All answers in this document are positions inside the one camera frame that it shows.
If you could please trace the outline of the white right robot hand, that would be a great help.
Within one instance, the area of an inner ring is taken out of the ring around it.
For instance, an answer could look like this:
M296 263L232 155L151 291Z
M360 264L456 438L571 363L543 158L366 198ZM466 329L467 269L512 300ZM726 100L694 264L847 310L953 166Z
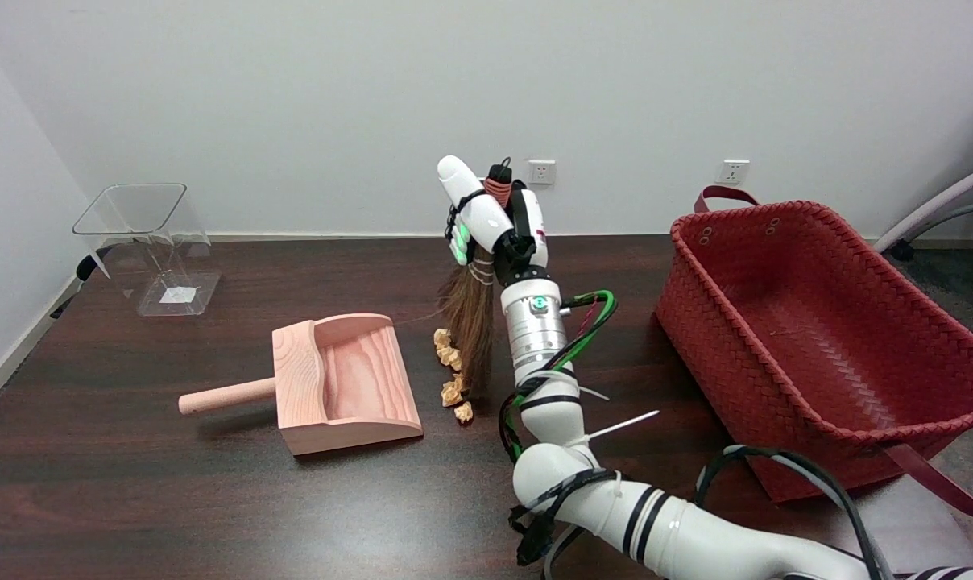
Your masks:
M475 264L476 252L482 250L493 259L503 287L550 277L542 208L532 190L510 180L507 202L501 203L487 180L476 177L455 155L438 162L437 175L451 202L445 238L460 267Z

